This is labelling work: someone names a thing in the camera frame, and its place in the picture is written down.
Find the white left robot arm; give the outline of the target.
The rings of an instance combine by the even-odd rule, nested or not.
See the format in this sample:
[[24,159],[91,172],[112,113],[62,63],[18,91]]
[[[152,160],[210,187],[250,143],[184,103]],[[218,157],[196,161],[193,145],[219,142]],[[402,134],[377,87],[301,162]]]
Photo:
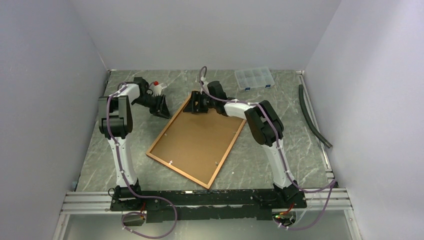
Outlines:
[[133,81],[119,83],[115,92],[98,99],[99,131],[108,141],[116,170],[113,198],[123,199],[130,210],[139,209],[144,198],[131,156],[132,107],[140,105],[155,117],[170,119],[166,96],[162,93],[166,88],[166,83],[149,83],[143,77],[135,77]]

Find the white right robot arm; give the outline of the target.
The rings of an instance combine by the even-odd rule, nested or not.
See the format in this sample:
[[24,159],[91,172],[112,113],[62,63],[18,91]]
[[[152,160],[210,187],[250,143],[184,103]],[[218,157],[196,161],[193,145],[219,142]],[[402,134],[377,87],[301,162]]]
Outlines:
[[273,175],[275,202],[282,208],[293,203],[299,190],[285,159],[283,150],[284,125],[268,100],[244,102],[227,97],[219,81],[199,80],[201,91],[192,91],[184,113],[203,114],[210,109],[225,117],[245,120],[254,140],[263,147]]

